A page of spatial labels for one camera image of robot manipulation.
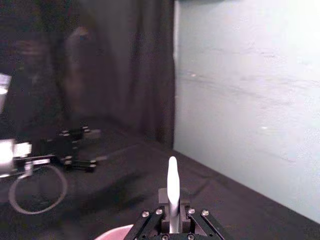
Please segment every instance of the light blue wall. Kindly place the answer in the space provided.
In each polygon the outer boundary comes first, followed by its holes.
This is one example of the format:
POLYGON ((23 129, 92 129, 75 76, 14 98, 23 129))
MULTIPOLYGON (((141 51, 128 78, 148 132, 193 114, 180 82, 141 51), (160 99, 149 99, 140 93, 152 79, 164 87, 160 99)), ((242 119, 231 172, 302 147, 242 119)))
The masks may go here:
POLYGON ((175 149, 320 223, 320 1, 179 5, 175 149))

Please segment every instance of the pink object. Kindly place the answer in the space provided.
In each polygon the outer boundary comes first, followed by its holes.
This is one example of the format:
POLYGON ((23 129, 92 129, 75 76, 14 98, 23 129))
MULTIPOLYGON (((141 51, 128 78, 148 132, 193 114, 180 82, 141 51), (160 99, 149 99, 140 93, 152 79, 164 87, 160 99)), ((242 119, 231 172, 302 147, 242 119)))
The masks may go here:
POLYGON ((124 240, 133 225, 121 226, 98 236, 95 240, 124 240))

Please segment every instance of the black curtain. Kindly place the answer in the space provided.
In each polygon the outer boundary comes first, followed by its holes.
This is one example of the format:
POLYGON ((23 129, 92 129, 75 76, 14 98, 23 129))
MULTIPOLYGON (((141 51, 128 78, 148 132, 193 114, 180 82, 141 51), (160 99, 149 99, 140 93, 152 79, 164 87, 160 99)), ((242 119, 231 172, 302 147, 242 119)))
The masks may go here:
POLYGON ((58 116, 67 121, 108 117, 173 146, 173 0, 13 0, 5 8, 16 9, 11 15, 21 22, 14 32, 37 32, 33 38, 50 57, 40 71, 50 77, 38 77, 44 90, 33 93, 33 105, 45 107, 32 110, 21 129, 39 125, 39 116, 53 115, 54 121, 58 116), (23 23, 35 29, 25 30, 23 23), (40 95, 47 92, 52 99, 43 101, 40 95))

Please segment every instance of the white cable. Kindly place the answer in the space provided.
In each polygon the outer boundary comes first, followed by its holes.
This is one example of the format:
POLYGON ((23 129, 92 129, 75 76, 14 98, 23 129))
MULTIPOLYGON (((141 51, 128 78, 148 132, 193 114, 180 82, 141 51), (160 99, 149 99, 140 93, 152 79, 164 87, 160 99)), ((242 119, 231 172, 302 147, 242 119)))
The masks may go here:
POLYGON ((45 208, 43 210, 40 210, 40 211, 27 211, 27 210, 24 210, 19 206, 19 204, 16 201, 16 189, 17 189, 18 183, 23 179, 23 178, 18 178, 17 180, 14 181, 14 183, 10 187, 10 190, 9 190, 9 202, 10 202, 11 206, 17 212, 19 212, 21 214, 26 214, 26 215, 43 214, 43 213, 53 209, 55 206, 57 206, 65 198, 65 196, 67 195, 68 182, 67 182, 67 179, 65 178, 65 176, 63 175, 63 173, 58 168, 56 168, 55 166, 51 166, 51 165, 42 166, 40 168, 52 169, 58 175, 58 177, 60 178, 61 183, 62 183, 61 195, 60 195, 60 197, 58 198, 58 200, 54 204, 52 204, 51 206, 49 206, 49 207, 47 207, 47 208, 45 208))

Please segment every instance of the black fabric backdrop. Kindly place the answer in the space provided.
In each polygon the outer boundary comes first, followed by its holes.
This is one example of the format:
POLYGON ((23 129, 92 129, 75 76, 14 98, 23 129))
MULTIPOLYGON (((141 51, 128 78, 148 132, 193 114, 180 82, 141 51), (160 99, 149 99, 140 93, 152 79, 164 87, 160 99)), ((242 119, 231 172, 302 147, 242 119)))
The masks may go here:
POLYGON ((173 0, 1 0, 1 133, 108 116, 172 147, 173 18, 173 0))

